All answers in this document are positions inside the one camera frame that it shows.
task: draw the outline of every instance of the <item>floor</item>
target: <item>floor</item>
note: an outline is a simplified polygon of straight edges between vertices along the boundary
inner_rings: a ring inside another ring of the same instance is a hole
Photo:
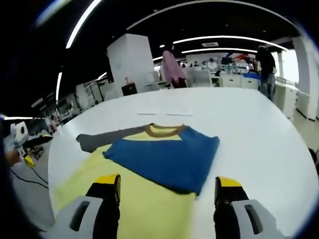
[[[306,145],[315,151],[319,149],[319,121],[305,119],[295,112],[293,124],[303,137]],[[47,180],[47,163],[50,142],[43,145],[45,153],[38,160],[35,171]],[[21,178],[43,183],[24,163],[15,165],[12,170]],[[48,230],[55,222],[48,190],[36,184],[26,183],[12,175],[13,185],[29,219],[43,231]]]

